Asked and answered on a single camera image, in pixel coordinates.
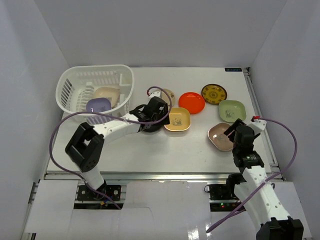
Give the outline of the orange round plate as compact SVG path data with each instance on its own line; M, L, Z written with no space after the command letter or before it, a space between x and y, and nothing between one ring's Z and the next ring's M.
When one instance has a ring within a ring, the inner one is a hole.
M178 105L187 109L191 115L195 115L205 108L206 102L199 93L186 92L179 97Z

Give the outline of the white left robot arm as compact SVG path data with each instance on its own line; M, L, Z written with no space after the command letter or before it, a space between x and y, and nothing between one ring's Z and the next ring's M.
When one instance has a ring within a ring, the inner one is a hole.
M170 123L168 113L168 104L154 96L148 104L137 106L119 119L96 125L84 122L78 126L65 147L65 153L88 183L90 196L99 200L106 193L107 184L97 167L104 144L141 131L155 132Z

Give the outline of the cream floral round plate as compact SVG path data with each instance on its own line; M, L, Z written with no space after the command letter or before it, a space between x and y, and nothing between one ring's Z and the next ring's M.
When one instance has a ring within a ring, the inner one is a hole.
M169 89L164 88L161 92L161 99L165 101L168 106L174 106L176 103L176 95Z

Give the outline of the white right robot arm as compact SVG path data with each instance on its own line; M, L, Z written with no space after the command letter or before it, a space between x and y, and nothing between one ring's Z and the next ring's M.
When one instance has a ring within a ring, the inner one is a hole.
M233 143L232 155L239 173L229 175L226 195L240 200L256 229L258 240L301 240L304 226L291 217L279 200L254 141L267 122L254 116L250 124L237 119L224 134Z

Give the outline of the yellow patterned round plate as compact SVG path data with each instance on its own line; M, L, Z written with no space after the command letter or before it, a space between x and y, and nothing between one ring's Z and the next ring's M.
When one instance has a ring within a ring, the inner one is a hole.
M219 105L221 101L227 99L228 94L224 87L218 84L207 84L201 90L204 101L211 105Z

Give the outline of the black round plate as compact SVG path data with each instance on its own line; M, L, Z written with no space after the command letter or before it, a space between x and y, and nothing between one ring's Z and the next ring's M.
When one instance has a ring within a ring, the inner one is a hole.
M146 132L146 133L154 133L157 132L158 130L161 129L161 125L158 123L151 124L151 123L146 123L146 124L140 124L139 127L139 132Z

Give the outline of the green square panda dish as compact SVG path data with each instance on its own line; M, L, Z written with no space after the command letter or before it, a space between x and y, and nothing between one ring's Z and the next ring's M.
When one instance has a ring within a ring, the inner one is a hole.
M247 118L244 104L237 100L222 100L218 105L220 118L227 123L234 123L237 119Z

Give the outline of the white plastic dish basket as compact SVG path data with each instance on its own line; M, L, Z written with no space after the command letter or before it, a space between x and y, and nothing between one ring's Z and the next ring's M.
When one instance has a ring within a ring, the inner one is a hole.
M97 89L116 88L120 91L116 106L103 113L122 117L130 111L134 85L134 72L123 64L75 66L61 75L55 100L66 114L85 112L88 101L93 99Z

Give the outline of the cream square panda dish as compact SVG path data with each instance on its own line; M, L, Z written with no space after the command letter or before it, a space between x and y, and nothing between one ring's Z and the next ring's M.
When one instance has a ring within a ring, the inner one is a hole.
M93 99L106 98L110 101L111 107L114 108L120 97L120 90L113 87L100 87L94 94Z

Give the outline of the blue table label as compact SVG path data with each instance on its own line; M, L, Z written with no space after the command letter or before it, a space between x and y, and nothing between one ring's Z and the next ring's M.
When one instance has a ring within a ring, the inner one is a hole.
M224 70L226 72L242 72L242 68L239 67L225 67Z

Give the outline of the pink square panda dish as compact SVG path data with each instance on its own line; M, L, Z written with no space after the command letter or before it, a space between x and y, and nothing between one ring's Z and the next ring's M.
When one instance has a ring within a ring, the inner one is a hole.
M212 144L220 151L228 152L233 149L234 144L224 132L230 127L228 123L218 123L208 130L207 136Z

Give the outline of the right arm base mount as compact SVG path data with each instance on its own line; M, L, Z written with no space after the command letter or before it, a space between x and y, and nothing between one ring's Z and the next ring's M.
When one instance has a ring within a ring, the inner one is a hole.
M241 203L230 193L226 184L207 184L203 190L209 195L211 212L231 212Z

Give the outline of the yellow square panda dish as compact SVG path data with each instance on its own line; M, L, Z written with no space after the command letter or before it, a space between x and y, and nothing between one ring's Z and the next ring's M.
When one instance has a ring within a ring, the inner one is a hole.
M191 126L190 113L183 107L173 107L169 113L169 121L164 128L170 132L186 131Z

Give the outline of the purple square panda dish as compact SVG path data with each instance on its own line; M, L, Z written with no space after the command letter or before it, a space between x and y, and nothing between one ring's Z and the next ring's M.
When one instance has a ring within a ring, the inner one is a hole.
M105 97L93 98L86 104L85 110L91 113L102 113L112 109L111 102ZM87 122L98 125L108 122L110 119L101 115L92 115L87 118Z

